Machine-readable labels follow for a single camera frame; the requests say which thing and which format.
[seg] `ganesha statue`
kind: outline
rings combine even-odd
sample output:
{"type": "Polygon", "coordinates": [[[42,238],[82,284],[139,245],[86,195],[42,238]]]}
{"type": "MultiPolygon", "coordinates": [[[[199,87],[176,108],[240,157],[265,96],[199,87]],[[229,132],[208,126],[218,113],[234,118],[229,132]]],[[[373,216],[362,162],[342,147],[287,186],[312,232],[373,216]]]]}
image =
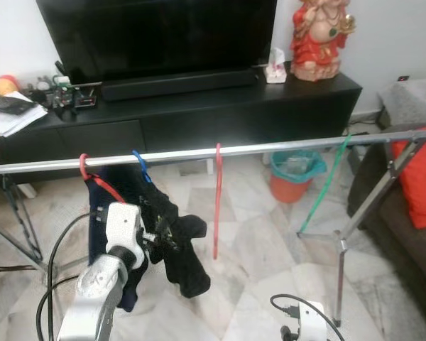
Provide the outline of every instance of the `ganesha statue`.
{"type": "Polygon", "coordinates": [[[290,71],[312,82],[333,78],[341,65],[338,48],[344,48],[355,30],[355,18],[346,14],[350,0],[301,1],[303,6],[293,16],[290,71]]]}

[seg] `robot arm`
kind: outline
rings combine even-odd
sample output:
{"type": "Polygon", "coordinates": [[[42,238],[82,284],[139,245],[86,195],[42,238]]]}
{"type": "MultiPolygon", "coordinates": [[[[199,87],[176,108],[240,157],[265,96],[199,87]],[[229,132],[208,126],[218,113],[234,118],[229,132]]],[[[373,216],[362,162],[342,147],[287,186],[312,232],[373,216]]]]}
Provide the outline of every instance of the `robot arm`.
{"type": "Polygon", "coordinates": [[[77,279],[75,298],[63,319],[58,341],[109,339],[113,314],[128,281],[128,272],[140,267],[145,259],[136,241],[140,221],[138,206],[110,204],[107,254],[98,257],[77,279]]]}

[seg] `cabinet drawer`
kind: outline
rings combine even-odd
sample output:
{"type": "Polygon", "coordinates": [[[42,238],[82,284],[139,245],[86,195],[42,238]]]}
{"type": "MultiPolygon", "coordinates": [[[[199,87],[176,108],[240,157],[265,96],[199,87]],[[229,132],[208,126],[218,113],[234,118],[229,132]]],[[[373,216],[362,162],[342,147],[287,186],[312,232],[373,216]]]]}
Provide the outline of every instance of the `cabinet drawer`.
{"type": "Polygon", "coordinates": [[[147,152],[214,147],[216,111],[161,115],[142,119],[147,152]]]}
{"type": "Polygon", "coordinates": [[[145,153],[145,144],[139,121],[123,121],[59,129],[70,158],[82,153],[90,156],[118,156],[136,149],[145,153]]]}
{"type": "Polygon", "coordinates": [[[61,160],[68,153],[57,130],[20,131],[6,138],[6,162],[61,160]]]}

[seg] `television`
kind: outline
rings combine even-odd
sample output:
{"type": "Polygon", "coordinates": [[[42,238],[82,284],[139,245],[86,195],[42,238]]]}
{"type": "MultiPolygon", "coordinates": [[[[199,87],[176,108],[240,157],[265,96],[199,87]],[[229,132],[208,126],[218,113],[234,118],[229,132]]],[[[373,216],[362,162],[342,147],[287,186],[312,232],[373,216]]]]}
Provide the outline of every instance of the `television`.
{"type": "Polygon", "coordinates": [[[276,0],[37,0],[74,85],[268,62],[276,0]]]}

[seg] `red cushion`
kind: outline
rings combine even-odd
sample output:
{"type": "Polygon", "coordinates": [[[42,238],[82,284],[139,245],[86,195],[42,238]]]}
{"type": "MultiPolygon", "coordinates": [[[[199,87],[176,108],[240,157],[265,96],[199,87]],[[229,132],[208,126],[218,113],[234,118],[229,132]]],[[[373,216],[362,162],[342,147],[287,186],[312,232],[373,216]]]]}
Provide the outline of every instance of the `red cushion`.
{"type": "MultiPolygon", "coordinates": [[[[395,157],[405,148],[407,141],[393,143],[395,157]]],[[[409,215],[417,229],[426,228],[426,144],[409,162],[400,175],[404,196],[409,204],[409,215]]]]}

